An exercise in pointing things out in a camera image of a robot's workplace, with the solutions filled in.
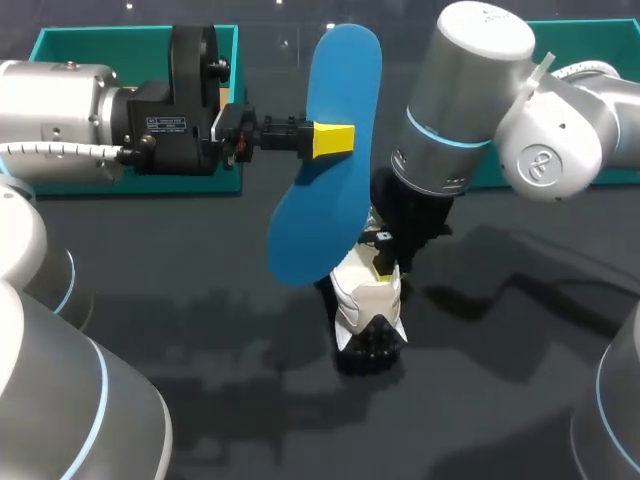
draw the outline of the blue shoe insole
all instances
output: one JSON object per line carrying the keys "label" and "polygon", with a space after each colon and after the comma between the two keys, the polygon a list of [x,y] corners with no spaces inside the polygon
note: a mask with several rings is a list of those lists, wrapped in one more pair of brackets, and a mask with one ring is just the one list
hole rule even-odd
{"label": "blue shoe insole", "polygon": [[381,72],[378,39],[359,25],[338,25],[316,47],[307,118],[355,125],[355,149],[342,160],[304,161],[274,211],[267,259],[284,284],[307,285],[328,275],[364,229]]}

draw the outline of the yellow block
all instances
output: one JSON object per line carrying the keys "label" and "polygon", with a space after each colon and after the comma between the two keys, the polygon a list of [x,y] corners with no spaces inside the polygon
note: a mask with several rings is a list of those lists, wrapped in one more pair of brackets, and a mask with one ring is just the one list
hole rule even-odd
{"label": "yellow block", "polygon": [[313,158],[336,153],[351,153],[356,141],[354,125],[329,125],[313,122]]}

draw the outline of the robot logo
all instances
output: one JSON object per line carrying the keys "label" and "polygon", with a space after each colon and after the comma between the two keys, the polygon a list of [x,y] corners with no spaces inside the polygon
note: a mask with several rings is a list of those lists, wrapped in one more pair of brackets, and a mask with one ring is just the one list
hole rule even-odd
{"label": "robot logo", "polygon": [[562,175],[562,161],[550,148],[534,145],[518,158],[518,171],[523,180],[537,187],[549,187]]}
{"label": "robot logo", "polygon": [[534,182],[542,180],[544,172],[547,170],[546,165],[548,165],[550,161],[551,155],[547,152],[540,152],[538,156],[533,159],[529,167],[529,176]]}

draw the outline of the dark table surface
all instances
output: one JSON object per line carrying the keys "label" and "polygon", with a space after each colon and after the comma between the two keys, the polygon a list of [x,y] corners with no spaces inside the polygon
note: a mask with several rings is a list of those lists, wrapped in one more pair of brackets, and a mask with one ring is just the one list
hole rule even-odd
{"label": "dark table surface", "polygon": [[[303,108],[327,23],[367,25],[385,58],[373,158],[381,165],[449,2],[5,3],[5,58],[25,57],[42,26],[238,23],[251,98],[273,114]],[[495,3],[526,19],[640,15],[633,0]],[[416,261],[402,363],[347,378],[334,370],[318,292],[285,288],[266,268],[269,217],[296,167],[258,152],[239,198],[39,205],[79,278],[99,292],[87,333],[169,404],[171,478],[578,478],[567,414],[607,340],[576,322],[621,323],[640,295],[640,191],[598,189],[559,205],[506,191],[457,200],[453,237]]]}

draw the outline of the green container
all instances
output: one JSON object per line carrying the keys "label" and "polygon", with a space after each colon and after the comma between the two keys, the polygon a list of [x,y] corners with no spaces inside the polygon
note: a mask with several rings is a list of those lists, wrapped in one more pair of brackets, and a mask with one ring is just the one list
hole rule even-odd
{"label": "green container", "polygon": [[[587,60],[614,66],[622,78],[640,82],[640,26],[634,19],[529,22],[536,35],[534,58],[540,63],[547,52],[556,56],[551,70]],[[638,184],[635,172],[607,170],[598,185]],[[474,176],[471,188],[506,187],[500,162],[491,149]]]}
{"label": "green container", "polygon": [[[238,50],[238,27],[216,25],[218,53],[231,59],[229,102],[245,100],[244,70]],[[45,28],[29,60],[107,65],[125,86],[166,80],[169,72],[170,26]],[[239,193],[242,166],[219,168],[210,177],[143,176],[127,171],[114,185],[36,185],[40,195]]]}

